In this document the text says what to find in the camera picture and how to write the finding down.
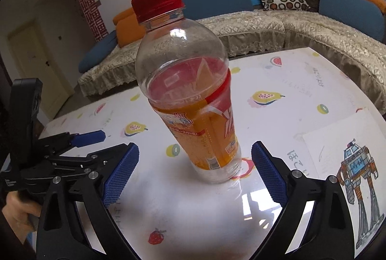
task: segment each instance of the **fruit pattern tablecloth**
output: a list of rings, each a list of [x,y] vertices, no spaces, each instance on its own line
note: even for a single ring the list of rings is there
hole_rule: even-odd
[[[362,91],[310,48],[243,57],[229,66],[243,159],[238,174],[225,183],[210,185],[197,177],[138,87],[55,119],[44,129],[42,137],[105,131],[104,142],[66,155],[86,156],[131,141],[139,146],[139,163],[109,211],[144,260],[250,258],[281,211],[250,158],[257,140],[290,169],[317,178],[303,134],[365,108],[386,133],[383,118]],[[299,245],[312,206],[306,205],[289,250]],[[102,250],[82,204],[79,209],[91,245]]]

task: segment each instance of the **yellow door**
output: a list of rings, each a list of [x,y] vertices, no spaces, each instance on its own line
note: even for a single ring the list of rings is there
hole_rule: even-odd
[[[49,57],[40,28],[35,22],[28,23],[11,33],[8,41],[20,75],[42,81],[40,107],[48,118],[53,119],[74,91]]]

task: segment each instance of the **bottle neck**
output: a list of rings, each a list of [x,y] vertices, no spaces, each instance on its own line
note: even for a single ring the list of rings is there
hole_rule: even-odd
[[[143,25],[145,26],[146,32],[150,32],[156,28],[160,28],[162,26],[176,22],[183,18],[184,18],[184,13],[182,12],[182,8],[179,8],[179,9],[170,11],[168,13],[159,15],[157,17],[154,17],[153,19],[150,19],[144,22]]]

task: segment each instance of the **barcode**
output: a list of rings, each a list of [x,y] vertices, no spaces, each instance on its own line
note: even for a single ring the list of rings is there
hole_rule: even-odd
[[[219,165],[219,163],[217,162],[216,157],[207,159],[207,162],[208,162],[208,164],[209,164],[209,169],[210,169],[210,170],[215,170],[215,169],[219,169],[219,168],[220,168],[220,165]]]

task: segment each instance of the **plastic bottle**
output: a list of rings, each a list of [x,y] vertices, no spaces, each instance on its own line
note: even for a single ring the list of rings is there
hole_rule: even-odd
[[[146,35],[136,58],[140,89],[207,181],[240,168],[227,52],[205,26],[184,18],[182,0],[132,0]]]

